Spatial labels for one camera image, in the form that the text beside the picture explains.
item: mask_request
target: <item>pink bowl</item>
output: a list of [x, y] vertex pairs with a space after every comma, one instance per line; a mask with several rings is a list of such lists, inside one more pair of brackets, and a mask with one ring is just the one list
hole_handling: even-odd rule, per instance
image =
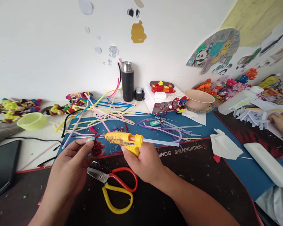
[[196, 89], [185, 91], [185, 95], [190, 98], [190, 100], [186, 102], [186, 106], [194, 110], [203, 110], [210, 103], [215, 101], [215, 98], [212, 95]]

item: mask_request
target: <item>yellow glue gun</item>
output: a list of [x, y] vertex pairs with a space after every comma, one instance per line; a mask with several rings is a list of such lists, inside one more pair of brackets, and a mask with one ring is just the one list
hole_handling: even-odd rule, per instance
[[106, 133], [105, 139], [108, 140], [110, 143], [116, 143], [121, 146], [124, 146], [137, 157], [139, 155], [139, 150], [143, 144], [143, 135], [132, 135], [131, 133], [124, 133], [124, 132], [110, 132]]

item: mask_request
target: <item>tissue paper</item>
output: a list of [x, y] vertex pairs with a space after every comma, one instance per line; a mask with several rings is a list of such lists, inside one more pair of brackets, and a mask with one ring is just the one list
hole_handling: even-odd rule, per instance
[[236, 160], [243, 151], [220, 129], [214, 129], [217, 134], [211, 134], [213, 153], [226, 159]]

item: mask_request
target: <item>scissors blade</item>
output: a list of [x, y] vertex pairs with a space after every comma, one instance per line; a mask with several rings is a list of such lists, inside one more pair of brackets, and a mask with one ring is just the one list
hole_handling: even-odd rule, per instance
[[88, 167], [87, 169], [87, 173], [92, 176], [94, 179], [97, 179], [98, 181], [102, 182], [102, 183], [106, 183], [108, 178], [109, 178], [109, 174], [103, 173], [102, 171], [99, 171], [97, 169], [93, 169]]

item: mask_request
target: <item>scissors handle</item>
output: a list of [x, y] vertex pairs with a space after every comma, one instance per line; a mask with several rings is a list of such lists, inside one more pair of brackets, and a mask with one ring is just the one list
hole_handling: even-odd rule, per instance
[[[109, 189], [109, 190], [112, 190], [112, 191], [118, 191], [118, 192], [122, 192], [122, 193], [130, 195], [131, 199], [130, 199], [129, 205], [127, 207], [123, 208], [123, 209], [115, 208], [110, 202], [110, 199], [109, 199], [109, 196], [108, 196], [106, 189]], [[108, 183], [105, 184], [105, 186], [102, 188], [102, 190], [103, 190], [103, 194], [104, 194], [107, 206], [111, 210], [111, 212], [113, 212], [115, 214], [123, 214], [123, 213], [126, 213], [131, 208], [132, 203], [133, 203], [133, 194], [131, 192], [127, 191], [126, 189], [120, 188], [120, 187], [111, 186]]]
[[[132, 173], [132, 175], [134, 176], [134, 179], [135, 179], [135, 187], [133, 189], [129, 188], [117, 175], [114, 174], [114, 173], [119, 172], [119, 171], [128, 171], [128, 172]], [[133, 172], [133, 170], [131, 170], [128, 167], [120, 167], [120, 168], [112, 170], [112, 173], [109, 174], [109, 177], [113, 177], [114, 179], [116, 179], [116, 181], [119, 182], [119, 184], [129, 192], [133, 193], [137, 189], [137, 185], [138, 185], [137, 176]]]

